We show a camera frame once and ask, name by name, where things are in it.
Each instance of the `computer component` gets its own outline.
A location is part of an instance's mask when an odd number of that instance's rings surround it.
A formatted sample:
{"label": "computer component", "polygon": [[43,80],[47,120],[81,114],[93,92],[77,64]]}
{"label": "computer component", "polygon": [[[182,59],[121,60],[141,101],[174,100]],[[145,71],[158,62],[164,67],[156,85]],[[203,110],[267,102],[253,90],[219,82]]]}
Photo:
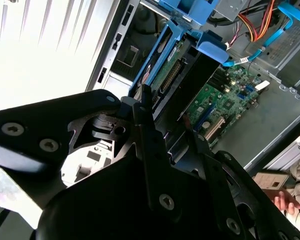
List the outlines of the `computer component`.
{"label": "computer component", "polygon": [[[297,2],[296,7],[300,9],[300,1]],[[249,44],[245,54],[254,54],[270,36],[273,38],[278,35],[277,29],[283,28],[284,31],[279,37],[253,61],[260,71],[269,74],[282,84],[280,88],[283,91],[290,91],[300,99],[300,19],[292,20],[292,16],[298,15],[287,14],[287,16],[282,17],[275,26],[271,27],[262,39]]]}
{"label": "computer component", "polygon": [[[213,147],[246,110],[258,106],[262,90],[256,87],[262,82],[241,66],[219,67],[187,109],[193,129]],[[206,121],[210,128],[202,127]]]}

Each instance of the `red wire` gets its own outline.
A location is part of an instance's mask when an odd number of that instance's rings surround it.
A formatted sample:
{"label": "red wire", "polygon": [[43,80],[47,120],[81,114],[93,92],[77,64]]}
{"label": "red wire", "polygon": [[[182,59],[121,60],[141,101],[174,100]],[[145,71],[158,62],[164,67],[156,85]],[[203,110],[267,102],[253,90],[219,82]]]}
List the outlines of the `red wire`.
{"label": "red wire", "polygon": [[257,31],[256,31],[256,29],[255,29],[255,26],[250,22],[250,20],[247,18],[247,17],[245,17],[245,16],[241,16],[249,25],[250,25],[250,27],[252,28],[252,30],[253,30],[253,33],[254,33],[254,41],[255,40],[257,40],[257,38],[258,38],[258,33],[257,33]]}
{"label": "red wire", "polygon": [[259,35],[261,35],[261,33],[262,33],[263,29],[264,29],[264,25],[266,23],[266,19],[267,19],[267,16],[269,14],[270,6],[271,6],[271,2],[269,2],[268,7],[266,8],[266,11],[264,12],[264,16],[263,16],[261,28],[260,28],[260,31],[259,31]]}

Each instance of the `expansion slot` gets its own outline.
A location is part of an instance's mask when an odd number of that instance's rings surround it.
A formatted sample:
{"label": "expansion slot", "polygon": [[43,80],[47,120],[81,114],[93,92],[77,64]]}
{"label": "expansion slot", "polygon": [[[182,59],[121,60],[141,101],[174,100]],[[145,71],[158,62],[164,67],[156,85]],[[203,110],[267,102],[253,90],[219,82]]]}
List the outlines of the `expansion slot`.
{"label": "expansion slot", "polygon": [[204,138],[209,141],[209,139],[215,134],[215,132],[224,124],[226,120],[223,116],[220,116],[217,121],[209,128],[209,130],[204,135]]}

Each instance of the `human hand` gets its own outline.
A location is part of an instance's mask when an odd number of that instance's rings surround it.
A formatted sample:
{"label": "human hand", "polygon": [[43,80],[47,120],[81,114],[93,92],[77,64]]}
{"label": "human hand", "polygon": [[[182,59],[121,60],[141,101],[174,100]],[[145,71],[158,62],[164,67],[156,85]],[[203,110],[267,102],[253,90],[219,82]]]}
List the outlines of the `human hand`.
{"label": "human hand", "polygon": [[285,189],[272,190],[263,189],[274,205],[280,210],[294,215],[295,208],[300,209],[300,203]]}

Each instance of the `orange wire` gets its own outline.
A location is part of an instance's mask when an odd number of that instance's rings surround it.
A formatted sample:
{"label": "orange wire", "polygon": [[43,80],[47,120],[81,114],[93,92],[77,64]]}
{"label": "orange wire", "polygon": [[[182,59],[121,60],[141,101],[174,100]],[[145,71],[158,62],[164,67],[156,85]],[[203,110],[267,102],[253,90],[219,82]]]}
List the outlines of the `orange wire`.
{"label": "orange wire", "polygon": [[269,24],[270,24],[271,17],[272,17],[272,10],[274,9],[274,5],[275,5],[275,0],[272,0],[271,6],[270,6],[270,9],[269,9],[269,14],[268,14],[267,19],[266,19],[265,26],[264,26],[261,34],[259,35],[258,39],[262,38],[266,34],[266,32],[269,28]]}
{"label": "orange wire", "polygon": [[238,17],[241,19],[241,21],[244,23],[244,25],[248,28],[249,32],[250,32],[250,41],[253,42],[254,40],[254,34],[252,32],[251,26],[249,26],[249,24],[246,22],[246,20],[243,18],[242,14],[239,14]]}
{"label": "orange wire", "polygon": [[250,27],[252,28],[253,30],[253,33],[254,33],[254,38],[253,38],[253,41],[255,42],[257,39],[258,39],[258,33],[257,33],[257,30],[255,28],[255,26],[252,24],[252,22],[250,22],[250,20],[246,17],[246,16],[242,16],[244,18],[244,20],[250,25]]}

